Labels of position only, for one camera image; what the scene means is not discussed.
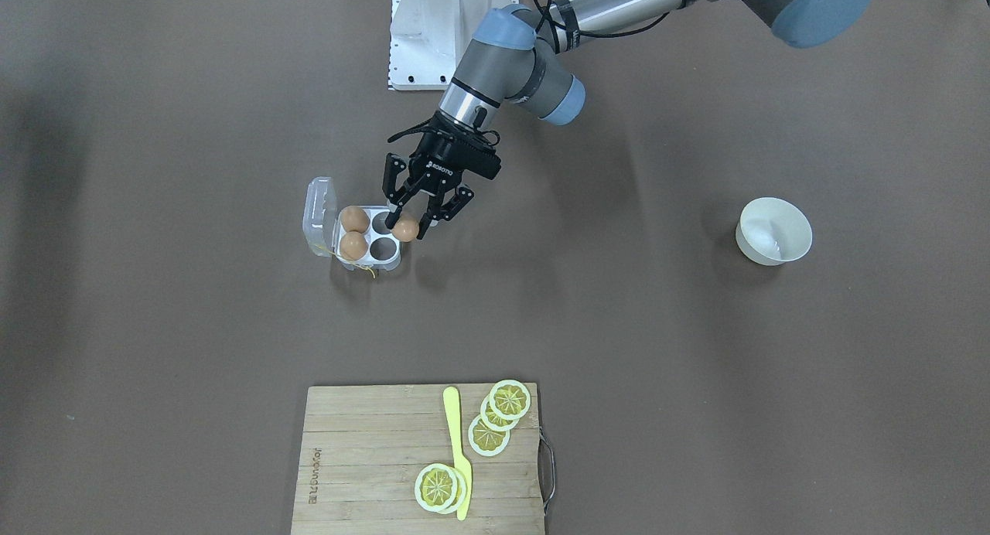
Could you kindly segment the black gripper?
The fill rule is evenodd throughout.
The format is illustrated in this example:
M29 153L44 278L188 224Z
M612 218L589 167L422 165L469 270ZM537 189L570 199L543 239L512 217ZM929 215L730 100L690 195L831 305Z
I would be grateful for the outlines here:
M474 191L461 183L463 172L495 179L501 171L501 158L484 133L464 126L442 111L436 111L427 121L410 127L408 134L421 135L410 158L402 158L395 152L388 152L385 157L382 189L390 212L384 225L390 230L394 228L411 198L421 191L428 191L435 196L428 198L425 212L418 221L417 239L421 240L431 227L441 221L452 221L474 200ZM425 182L428 173L438 173L439 177ZM442 179L452 180L453 184L443 183L441 189Z

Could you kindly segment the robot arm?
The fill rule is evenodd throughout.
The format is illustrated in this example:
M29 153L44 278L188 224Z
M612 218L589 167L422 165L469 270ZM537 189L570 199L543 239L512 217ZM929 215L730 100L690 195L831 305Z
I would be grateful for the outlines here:
M450 221L473 200L463 173L494 179L501 169L500 140L490 124L506 103L541 120L566 125L579 116L583 83L558 61L588 39L646 32L672 12L701 0L548 0L545 4L493 8L475 28L430 119L406 130L420 135L410 157L387 155L383 193L395 227L404 207L424 193L418 238ZM788 46L820 46L862 17L871 0L740 0Z

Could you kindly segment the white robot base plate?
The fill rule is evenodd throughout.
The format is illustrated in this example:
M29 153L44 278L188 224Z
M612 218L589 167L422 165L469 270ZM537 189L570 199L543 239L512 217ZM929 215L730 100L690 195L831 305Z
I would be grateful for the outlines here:
M491 8L520 0L391 0L387 87L445 90Z

